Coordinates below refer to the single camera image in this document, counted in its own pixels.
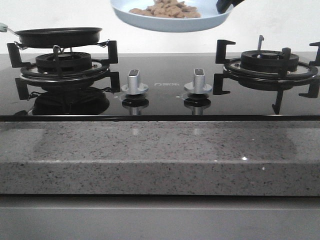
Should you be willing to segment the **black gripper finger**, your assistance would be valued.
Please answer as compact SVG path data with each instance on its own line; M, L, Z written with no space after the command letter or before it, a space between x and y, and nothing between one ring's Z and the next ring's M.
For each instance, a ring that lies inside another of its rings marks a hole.
M236 7L243 1L244 0L218 0L215 6L219 14L224 14L230 6Z

